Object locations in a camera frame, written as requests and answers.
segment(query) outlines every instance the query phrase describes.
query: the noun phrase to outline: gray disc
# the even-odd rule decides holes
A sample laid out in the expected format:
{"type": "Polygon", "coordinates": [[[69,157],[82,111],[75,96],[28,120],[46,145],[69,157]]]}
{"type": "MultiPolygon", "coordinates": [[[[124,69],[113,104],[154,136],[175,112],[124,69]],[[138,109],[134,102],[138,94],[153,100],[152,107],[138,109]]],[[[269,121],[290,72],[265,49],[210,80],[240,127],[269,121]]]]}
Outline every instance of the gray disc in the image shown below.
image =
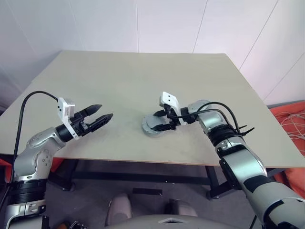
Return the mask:
{"type": "Polygon", "coordinates": [[[166,121],[163,117],[157,117],[152,114],[148,114],[142,121],[142,130],[149,137],[160,136],[160,134],[162,134],[164,131],[152,130],[153,127],[160,124],[166,124],[166,121]]]}
{"type": "MultiPolygon", "coordinates": [[[[196,112],[202,105],[204,104],[207,104],[209,103],[210,101],[208,100],[205,100],[205,99],[202,99],[202,100],[198,100],[196,101],[195,103],[192,103],[190,105],[187,106],[187,109],[189,111],[189,113],[194,113],[196,112]]],[[[211,108],[211,105],[207,105],[207,106],[204,106],[201,111],[204,111],[206,109],[210,109],[211,108]]]]}

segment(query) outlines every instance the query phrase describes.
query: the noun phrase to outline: metal table frame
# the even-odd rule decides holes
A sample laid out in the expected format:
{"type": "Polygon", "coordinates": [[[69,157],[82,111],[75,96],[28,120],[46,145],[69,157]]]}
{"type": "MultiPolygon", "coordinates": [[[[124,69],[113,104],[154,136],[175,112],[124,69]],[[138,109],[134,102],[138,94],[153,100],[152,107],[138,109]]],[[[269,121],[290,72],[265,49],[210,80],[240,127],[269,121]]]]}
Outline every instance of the metal table frame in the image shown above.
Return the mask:
{"type": "MultiPolygon", "coordinates": [[[[0,159],[12,164],[12,155],[0,155],[0,159]]],[[[208,199],[218,199],[226,196],[235,190],[231,188],[226,181],[219,184],[215,168],[213,166],[204,166],[207,177],[188,177],[188,176],[168,176],[154,174],[131,174],[131,173],[107,173],[92,171],[76,171],[79,160],[65,159],[66,163],[64,174],[50,172],[48,182],[60,187],[64,191],[73,191],[73,179],[97,179],[97,180],[121,180],[121,181],[137,181],[137,182],[155,182],[155,183],[175,183],[175,184],[193,184],[210,186],[210,190],[206,192],[208,199]]],[[[268,177],[272,177],[277,173],[284,172],[285,168],[268,168],[268,177]]]]}

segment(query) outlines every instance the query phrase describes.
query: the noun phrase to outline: table leg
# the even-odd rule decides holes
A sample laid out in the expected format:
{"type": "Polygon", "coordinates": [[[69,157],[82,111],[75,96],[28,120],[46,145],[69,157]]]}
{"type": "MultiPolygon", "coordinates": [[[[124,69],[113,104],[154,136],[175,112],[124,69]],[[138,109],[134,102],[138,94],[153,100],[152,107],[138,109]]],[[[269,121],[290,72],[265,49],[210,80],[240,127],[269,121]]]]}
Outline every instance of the table leg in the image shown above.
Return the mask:
{"type": "Polygon", "coordinates": [[[206,174],[207,174],[207,176],[209,178],[209,181],[210,181],[211,189],[219,186],[217,175],[216,175],[216,172],[215,172],[215,168],[213,166],[206,166],[205,170],[206,170],[206,174]]]}
{"type": "Polygon", "coordinates": [[[73,173],[77,167],[79,160],[74,159],[66,159],[65,160],[65,172],[63,176],[59,176],[55,173],[50,172],[48,181],[58,187],[60,187],[64,191],[73,191],[75,188],[75,184],[72,182],[73,173]]]}
{"type": "MultiPolygon", "coordinates": [[[[212,177],[216,176],[216,174],[214,173],[215,170],[212,170],[212,172],[211,172],[211,169],[208,168],[208,166],[206,166],[206,169],[207,169],[207,174],[208,174],[209,179],[210,179],[210,174],[212,174],[212,177]]],[[[267,175],[268,175],[268,177],[272,177],[275,174],[281,173],[283,171],[285,171],[285,168],[268,168],[267,175]]],[[[235,189],[232,189],[227,181],[222,183],[221,185],[216,185],[216,186],[213,185],[213,182],[211,181],[211,179],[210,179],[210,182],[211,182],[211,185],[210,185],[211,190],[206,193],[206,197],[208,199],[218,199],[218,198],[226,196],[232,192],[235,192],[235,189]]]]}

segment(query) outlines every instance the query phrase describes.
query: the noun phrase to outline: black cable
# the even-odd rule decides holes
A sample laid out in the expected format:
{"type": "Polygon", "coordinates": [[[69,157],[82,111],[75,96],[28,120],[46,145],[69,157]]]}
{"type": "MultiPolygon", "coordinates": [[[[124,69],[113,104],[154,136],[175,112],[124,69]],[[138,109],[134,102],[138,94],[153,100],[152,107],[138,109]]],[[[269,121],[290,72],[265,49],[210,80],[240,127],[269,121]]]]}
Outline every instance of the black cable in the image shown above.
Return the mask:
{"type": "Polygon", "coordinates": [[[7,186],[7,188],[6,188],[5,192],[4,192],[4,195],[3,195],[2,199],[1,199],[1,202],[0,202],[0,212],[1,212],[2,206],[3,206],[4,202],[5,202],[6,196],[8,195],[9,191],[10,191],[10,186],[7,186]]]}
{"type": "MultiPolygon", "coordinates": [[[[24,112],[25,104],[26,104],[26,102],[28,101],[28,99],[32,95],[38,94],[38,93],[46,94],[46,95],[50,96],[51,98],[55,99],[58,102],[58,98],[56,98],[54,95],[52,95],[50,93],[47,93],[47,92],[44,92],[44,91],[34,91],[34,92],[28,94],[24,98],[24,100],[22,102],[22,105],[21,105],[20,114],[19,114],[19,122],[18,122],[17,134],[16,134],[16,142],[15,142],[15,148],[14,148],[14,154],[13,154],[13,162],[12,162],[12,165],[11,165],[10,184],[14,180],[14,162],[16,160],[17,152],[18,152],[18,146],[19,146],[19,140],[20,140],[21,126],[22,126],[22,119],[23,119],[23,112],[24,112]]],[[[5,199],[6,199],[7,195],[8,195],[9,190],[10,190],[10,185],[7,186],[7,188],[5,190],[5,193],[4,193],[4,195],[3,195],[2,199],[1,199],[1,202],[0,202],[0,211],[2,209],[2,206],[3,206],[4,201],[5,201],[5,199]]]]}
{"type": "Polygon", "coordinates": [[[207,112],[211,112],[211,111],[217,111],[217,112],[221,113],[221,115],[224,117],[224,120],[227,122],[227,124],[231,125],[230,122],[228,121],[227,117],[225,116],[225,114],[219,109],[207,109],[207,110],[197,111],[197,112],[193,112],[193,113],[185,114],[185,115],[181,115],[181,116],[174,116],[172,114],[167,114],[167,116],[171,119],[179,119],[179,118],[186,118],[186,117],[189,117],[189,116],[198,115],[198,114],[202,114],[202,113],[207,113],[207,112]]]}
{"type": "Polygon", "coordinates": [[[198,109],[197,111],[200,111],[203,107],[205,107],[205,106],[207,106],[207,105],[210,105],[210,104],[217,104],[217,105],[223,106],[225,109],[227,109],[228,112],[230,113],[230,115],[231,115],[232,118],[233,118],[233,121],[234,121],[234,124],[235,124],[236,131],[238,132],[238,134],[241,135],[240,130],[239,130],[239,127],[238,127],[238,123],[237,123],[237,120],[236,120],[236,117],[235,117],[233,111],[232,111],[226,104],[223,104],[223,103],[220,103],[220,102],[209,102],[209,103],[206,103],[206,104],[202,105],[201,107],[199,107],[199,109],[198,109]]]}
{"type": "Polygon", "coordinates": [[[252,223],[251,223],[251,225],[250,225],[249,229],[252,229],[252,228],[253,228],[253,226],[254,226],[254,224],[255,224],[256,219],[257,219],[257,215],[255,215],[255,216],[254,216],[254,218],[253,218],[253,220],[252,220],[252,223]]]}

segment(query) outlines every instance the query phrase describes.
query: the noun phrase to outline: table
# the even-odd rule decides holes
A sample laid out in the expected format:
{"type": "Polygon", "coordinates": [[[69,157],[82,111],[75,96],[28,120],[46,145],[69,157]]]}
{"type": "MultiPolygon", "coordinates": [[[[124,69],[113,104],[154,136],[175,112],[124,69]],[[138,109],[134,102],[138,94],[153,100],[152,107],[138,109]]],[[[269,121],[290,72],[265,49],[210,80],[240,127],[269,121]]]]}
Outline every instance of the table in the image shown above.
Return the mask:
{"type": "MultiPolygon", "coordinates": [[[[245,141],[266,167],[305,164],[293,142],[225,54],[63,51],[0,117],[1,154],[12,154],[20,105],[28,93],[36,90],[72,99],[76,111],[103,104],[88,122],[114,113],[106,126],[69,142],[57,157],[217,166],[219,158],[198,123],[179,126],[159,138],[143,134],[142,119],[161,109],[159,97],[167,91],[182,107],[199,99],[228,105],[239,125],[255,127],[245,141]]],[[[60,124],[56,108],[54,100],[44,95],[28,101],[18,153],[32,135],[60,124]]]]}

